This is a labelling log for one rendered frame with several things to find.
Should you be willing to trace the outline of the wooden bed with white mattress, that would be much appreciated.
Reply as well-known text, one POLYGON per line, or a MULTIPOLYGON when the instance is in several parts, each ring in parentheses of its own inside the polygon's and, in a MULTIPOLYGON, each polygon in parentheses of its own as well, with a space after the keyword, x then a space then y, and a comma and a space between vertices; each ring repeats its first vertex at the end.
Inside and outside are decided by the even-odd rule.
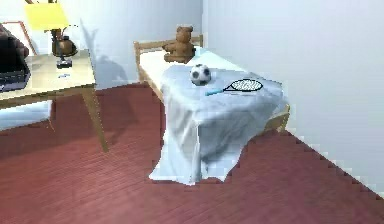
MULTIPOLYGON (((195 58, 189 62, 189 65, 206 62, 213 68, 244 71, 244 69, 238 65, 204 48, 202 34, 192 37, 191 42, 195 45, 196 54, 195 58)), ((163 72, 171 65, 175 65, 175 62, 166 62, 164 60, 165 51, 162 49, 162 46, 170 43, 173 43, 173 40, 134 42, 139 81, 141 83, 146 82, 160 101, 163 101, 161 92, 163 72)), ((283 103, 282 108, 278 109, 268 120, 264 131, 283 131, 286 128, 289 116, 290 105, 283 103)))

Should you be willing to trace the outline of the pale blue bed sheet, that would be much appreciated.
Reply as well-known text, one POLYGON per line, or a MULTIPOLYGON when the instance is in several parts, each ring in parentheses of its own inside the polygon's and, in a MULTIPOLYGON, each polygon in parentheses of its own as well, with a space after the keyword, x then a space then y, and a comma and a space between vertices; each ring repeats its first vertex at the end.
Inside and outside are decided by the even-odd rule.
POLYGON ((285 103, 279 82, 254 73, 213 68, 204 86, 191 82, 189 66, 173 65, 162 76, 166 128, 161 156, 149 178, 193 185, 203 179, 225 180, 242 149, 262 133, 285 103), (254 79, 254 92, 205 93, 240 79, 254 79))

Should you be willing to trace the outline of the framed picture with red frame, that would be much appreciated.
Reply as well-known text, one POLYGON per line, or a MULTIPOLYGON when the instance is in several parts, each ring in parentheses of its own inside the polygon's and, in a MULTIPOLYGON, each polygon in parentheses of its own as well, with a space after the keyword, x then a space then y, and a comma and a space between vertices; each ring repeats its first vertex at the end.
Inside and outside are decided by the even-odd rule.
POLYGON ((22 21, 6 21, 1 22, 1 25, 7 29, 16 39, 18 39, 25 48, 28 49, 30 55, 37 54, 27 29, 22 21))

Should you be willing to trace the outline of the black laptop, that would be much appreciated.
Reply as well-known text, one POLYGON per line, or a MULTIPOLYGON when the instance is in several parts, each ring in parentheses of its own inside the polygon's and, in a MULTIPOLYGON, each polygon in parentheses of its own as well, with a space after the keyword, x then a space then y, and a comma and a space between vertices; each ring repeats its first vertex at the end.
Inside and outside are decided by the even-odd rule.
POLYGON ((0 66, 0 92, 24 89, 30 75, 30 70, 25 62, 0 66))

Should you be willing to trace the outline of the light wooden desk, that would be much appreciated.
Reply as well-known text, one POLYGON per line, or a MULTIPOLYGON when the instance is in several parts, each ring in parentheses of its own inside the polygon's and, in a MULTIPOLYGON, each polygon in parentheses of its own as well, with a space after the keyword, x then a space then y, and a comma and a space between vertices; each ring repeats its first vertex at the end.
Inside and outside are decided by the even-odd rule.
POLYGON ((96 79, 90 52, 79 50, 72 58, 72 67, 58 69, 57 58, 44 54, 27 57, 31 76, 24 89, 0 93, 0 109, 81 95, 104 152, 108 152, 95 93, 96 79))

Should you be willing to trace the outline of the black and white football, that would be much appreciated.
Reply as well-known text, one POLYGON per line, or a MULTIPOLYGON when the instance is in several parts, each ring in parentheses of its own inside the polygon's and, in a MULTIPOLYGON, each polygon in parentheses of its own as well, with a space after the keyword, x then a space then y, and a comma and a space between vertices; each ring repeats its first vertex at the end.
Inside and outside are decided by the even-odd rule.
POLYGON ((204 64, 196 64, 190 70, 191 82, 197 86, 203 86, 211 81, 210 69, 204 64))

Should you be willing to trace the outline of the brown teddy bear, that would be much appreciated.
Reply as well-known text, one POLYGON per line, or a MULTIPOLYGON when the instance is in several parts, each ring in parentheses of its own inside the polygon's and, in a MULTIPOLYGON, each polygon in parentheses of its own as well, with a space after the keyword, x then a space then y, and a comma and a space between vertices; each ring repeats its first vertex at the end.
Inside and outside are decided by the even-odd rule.
POLYGON ((164 55, 166 62, 187 64, 195 56, 195 48, 191 43, 192 32, 192 26, 179 26, 176 29, 175 41, 162 46, 166 51, 164 55))

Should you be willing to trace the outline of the yellow shade table lamp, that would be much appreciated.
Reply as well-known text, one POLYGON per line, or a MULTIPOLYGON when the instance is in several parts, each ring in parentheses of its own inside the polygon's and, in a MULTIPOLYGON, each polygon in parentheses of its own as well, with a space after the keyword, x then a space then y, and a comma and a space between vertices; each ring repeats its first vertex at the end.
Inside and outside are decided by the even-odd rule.
POLYGON ((70 24, 58 0, 24 1, 30 28, 51 34, 52 54, 63 57, 74 56, 77 53, 77 46, 64 34, 70 24))

